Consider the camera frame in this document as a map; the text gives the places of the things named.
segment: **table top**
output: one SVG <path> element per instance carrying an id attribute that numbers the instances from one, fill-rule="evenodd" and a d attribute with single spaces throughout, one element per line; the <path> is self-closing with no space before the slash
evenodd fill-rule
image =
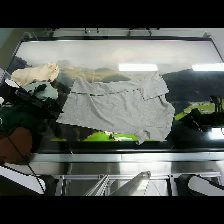
<path id="1" fill-rule="evenodd" d="M 224 97 L 224 69 L 196 71 L 194 65 L 217 64 L 222 58 L 210 38 L 160 39 L 160 38 L 75 38 L 74 40 L 25 41 L 17 49 L 7 71 L 12 73 L 27 65 L 35 67 L 46 63 L 57 63 L 60 73 L 53 86 L 61 93 L 58 102 L 63 107 L 75 78 L 89 82 L 118 82 L 138 80 L 147 72 L 119 71 L 119 64 L 156 64 L 165 80 L 169 93 L 166 99 L 175 108 L 172 130 L 164 142 L 146 141 L 135 144 L 134 135 L 114 134 L 114 141 L 105 132 L 90 128 L 46 122 L 46 130 L 40 134 L 33 151 L 38 153 L 116 153 L 152 151 L 222 151 L 224 135 L 194 130 L 180 118 L 191 109 L 201 113 L 212 113 L 214 104 L 211 95 Z"/>

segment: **black wire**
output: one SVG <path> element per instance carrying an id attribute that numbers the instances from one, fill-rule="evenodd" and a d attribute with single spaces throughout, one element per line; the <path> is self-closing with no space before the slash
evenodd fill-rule
<path id="1" fill-rule="evenodd" d="M 35 172 L 33 171 L 32 167 L 30 166 L 29 162 L 27 161 L 26 157 L 23 156 L 23 154 L 19 151 L 19 149 L 17 148 L 17 146 L 15 145 L 15 143 L 12 141 L 12 139 L 7 136 L 9 142 L 12 144 L 12 146 L 15 148 L 15 150 L 18 152 L 18 154 L 22 157 L 22 159 L 26 162 L 26 165 L 29 167 L 29 169 L 31 170 L 31 172 L 33 173 L 34 177 L 37 179 L 37 182 L 39 183 L 43 193 L 44 193 L 44 188 L 42 186 L 42 184 L 40 183 L 40 180 L 38 179 L 37 175 L 35 174 Z"/>

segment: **brown object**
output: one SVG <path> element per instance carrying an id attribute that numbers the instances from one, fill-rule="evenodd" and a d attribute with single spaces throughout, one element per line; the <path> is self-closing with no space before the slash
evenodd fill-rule
<path id="1" fill-rule="evenodd" d="M 32 148 L 32 135 L 29 130 L 18 127 L 9 135 L 23 156 L 29 156 Z M 24 163 L 24 159 L 17 152 L 7 137 L 0 138 L 0 163 Z"/>

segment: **sky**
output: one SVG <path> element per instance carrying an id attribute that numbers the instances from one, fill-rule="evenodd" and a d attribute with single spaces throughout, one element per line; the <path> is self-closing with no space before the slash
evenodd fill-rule
<path id="1" fill-rule="evenodd" d="M 24 42 L 17 56 L 29 65 L 65 61 L 67 66 L 109 68 L 120 63 L 157 64 L 162 73 L 191 68 L 192 64 L 221 62 L 208 41 L 178 40 L 74 40 Z"/>

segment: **table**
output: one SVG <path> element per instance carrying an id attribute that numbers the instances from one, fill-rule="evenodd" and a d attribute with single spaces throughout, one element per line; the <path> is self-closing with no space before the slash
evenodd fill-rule
<path id="1" fill-rule="evenodd" d="M 61 91 L 60 105 L 66 101 L 76 77 L 89 82 L 111 82 L 141 79 L 147 72 L 120 72 L 120 63 L 156 64 L 165 80 L 169 93 L 168 102 L 175 108 L 172 130 L 164 142 L 146 141 L 135 144 L 135 136 L 125 135 L 126 141 L 111 141 L 103 132 L 46 121 L 32 152 L 41 154 L 69 153 L 150 153 L 150 152 L 223 152 L 224 136 L 214 137 L 210 132 L 200 132 L 183 125 L 179 119 L 199 108 L 203 113 L 214 111 L 210 95 L 224 97 L 223 71 L 194 71 L 192 65 L 216 64 L 223 59 L 211 36 L 197 34 L 177 35 L 175 32 L 152 30 L 152 35 L 120 36 L 106 33 L 87 33 L 74 36 L 63 31 L 57 35 L 32 34 L 23 38 L 7 69 L 9 73 L 26 66 L 55 62 L 60 74 L 57 87 Z"/>

